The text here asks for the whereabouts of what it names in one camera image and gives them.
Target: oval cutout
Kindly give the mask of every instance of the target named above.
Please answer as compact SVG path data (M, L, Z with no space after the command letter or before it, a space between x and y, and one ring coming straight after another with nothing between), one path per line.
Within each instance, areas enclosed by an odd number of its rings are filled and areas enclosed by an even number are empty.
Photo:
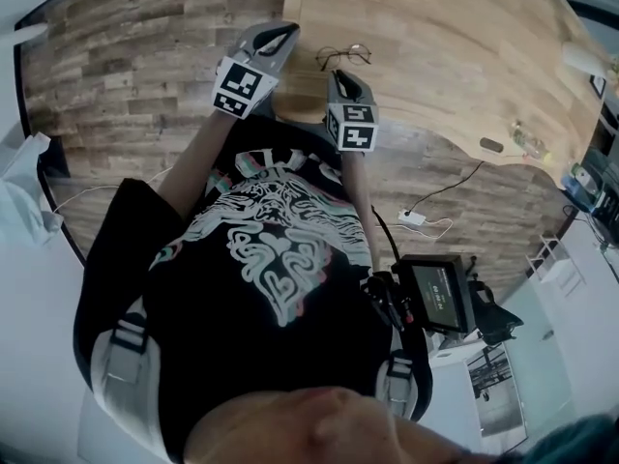
M482 137L480 139L480 146L487 150L493 151L494 153L503 153L505 146L496 141L492 141L492 139L488 139L487 137Z

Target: eyeglass frame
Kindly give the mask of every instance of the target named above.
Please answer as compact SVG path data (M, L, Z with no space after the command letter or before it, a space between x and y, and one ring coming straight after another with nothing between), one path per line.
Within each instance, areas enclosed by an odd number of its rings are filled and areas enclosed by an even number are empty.
M368 58L364 57L361 53L354 53L352 51L353 46L362 46L363 48L365 48L368 51ZM320 60L318 58L318 55L320 54L320 51L324 50L325 48L332 48L333 50L336 51L336 53L332 53L331 55L327 55L325 63L321 66L320 71L322 73L324 73L327 70L327 65L329 64L329 61L333 58L333 57L341 57L342 55L345 55L348 57L348 60L350 60L351 56L355 56L355 57L359 57L361 58L361 60L363 60L366 64L371 65L371 61L369 60L369 57L371 56L371 51L369 51L369 48L367 46L365 46L362 43L354 43L351 46L348 47L347 50L338 50L336 48L333 48L332 46L323 46L322 48L320 48L318 50L318 52L316 53L316 62L318 62L318 65L320 65Z

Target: black chair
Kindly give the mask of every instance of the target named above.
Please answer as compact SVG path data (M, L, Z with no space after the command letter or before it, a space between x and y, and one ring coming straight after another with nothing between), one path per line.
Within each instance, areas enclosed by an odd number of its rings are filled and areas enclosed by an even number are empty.
M522 320L510 311L504 309L494 301L492 290L482 281L478 280L478 274L474 274L477 258L471 258L471 266L466 271L469 277L468 290L473 304L475 323L482 339L489 346L497 345L506 340L515 338L512 332L516 327L524 325ZM484 292L487 301L484 301L481 292Z

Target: clear plastic bottle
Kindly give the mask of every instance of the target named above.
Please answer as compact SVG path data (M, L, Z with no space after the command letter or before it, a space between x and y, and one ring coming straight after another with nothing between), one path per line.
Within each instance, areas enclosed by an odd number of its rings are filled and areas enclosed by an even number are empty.
M539 161L550 161L551 154L544 142L525 130L519 120L512 125L512 140L529 157Z

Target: wooden floor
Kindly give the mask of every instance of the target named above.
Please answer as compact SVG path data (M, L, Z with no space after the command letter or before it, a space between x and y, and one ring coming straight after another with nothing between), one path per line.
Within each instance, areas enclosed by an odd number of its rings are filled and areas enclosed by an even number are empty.
M47 39L22 50L32 131L62 136L71 179L50 181L87 253L124 177L149 180L169 167L211 111L215 66L240 31L278 17L283 0L54 0L32 23ZM478 164L439 135L384 123L367 156L372 201L389 223L421 196L453 184ZM428 220L451 218L439 241L392 232L400 253L479 257L481 278L500 297L526 269L539 235L564 221L563 196L542 171L484 164L470 181L420 204ZM439 234L444 225L426 227ZM384 265L393 262L381 237Z

